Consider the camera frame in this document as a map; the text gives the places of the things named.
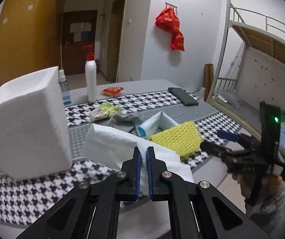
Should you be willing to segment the person's right hand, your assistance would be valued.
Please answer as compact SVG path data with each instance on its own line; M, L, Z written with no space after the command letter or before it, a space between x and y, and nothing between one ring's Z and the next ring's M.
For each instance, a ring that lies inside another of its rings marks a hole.
M232 178L240 185L241 195L245 198L245 204L257 206L262 203L274 203L283 208L285 205L285 184L282 176L275 174L258 177L258 187L249 184L248 178L243 174L232 174Z

